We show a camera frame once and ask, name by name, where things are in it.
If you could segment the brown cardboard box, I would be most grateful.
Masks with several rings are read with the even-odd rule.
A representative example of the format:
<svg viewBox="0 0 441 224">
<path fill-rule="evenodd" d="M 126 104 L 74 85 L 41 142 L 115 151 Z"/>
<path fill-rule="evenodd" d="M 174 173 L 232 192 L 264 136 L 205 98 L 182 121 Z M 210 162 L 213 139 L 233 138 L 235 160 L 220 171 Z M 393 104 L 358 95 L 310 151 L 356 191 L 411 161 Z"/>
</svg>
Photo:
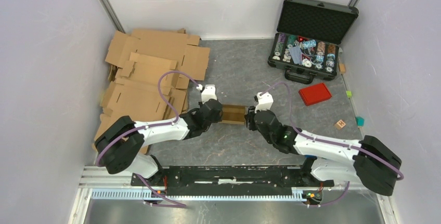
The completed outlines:
<svg viewBox="0 0 441 224">
<path fill-rule="evenodd" d="M 244 125 L 246 110 L 247 110 L 246 106 L 224 104 L 222 120 L 220 121 L 220 123 Z"/>
</svg>

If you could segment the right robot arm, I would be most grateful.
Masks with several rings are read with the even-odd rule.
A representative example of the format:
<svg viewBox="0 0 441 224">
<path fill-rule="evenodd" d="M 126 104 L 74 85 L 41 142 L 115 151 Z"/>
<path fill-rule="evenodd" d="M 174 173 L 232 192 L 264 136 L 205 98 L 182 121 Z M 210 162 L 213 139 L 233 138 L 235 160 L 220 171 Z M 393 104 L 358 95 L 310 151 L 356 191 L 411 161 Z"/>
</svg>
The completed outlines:
<svg viewBox="0 0 441 224">
<path fill-rule="evenodd" d="M 278 151 L 307 158 L 300 179 L 308 187 L 340 180 L 360 183 L 377 194 L 391 196 L 396 182 L 403 179 L 399 171 L 401 159 L 374 136 L 350 140 L 315 135 L 283 125 L 270 110 L 250 108 L 244 118 L 249 130 L 258 131 Z"/>
</svg>

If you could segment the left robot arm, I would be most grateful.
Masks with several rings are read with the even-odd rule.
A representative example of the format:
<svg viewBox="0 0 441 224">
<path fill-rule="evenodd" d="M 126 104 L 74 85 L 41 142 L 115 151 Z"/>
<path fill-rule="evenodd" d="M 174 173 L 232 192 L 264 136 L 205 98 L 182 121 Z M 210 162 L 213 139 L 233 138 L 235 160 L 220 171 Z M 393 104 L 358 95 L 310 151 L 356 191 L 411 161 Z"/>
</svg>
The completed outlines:
<svg viewBox="0 0 441 224">
<path fill-rule="evenodd" d="M 222 104 L 210 99 L 179 115 L 176 121 L 137 122 L 122 116 L 95 141 L 96 165 L 111 175 L 130 172 L 143 177 L 150 186 L 158 186 L 163 181 L 160 164 L 153 155 L 142 155 L 140 150 L 159 142 L 199 137 L 220 122 L 222 115 Z"/>
</svg>

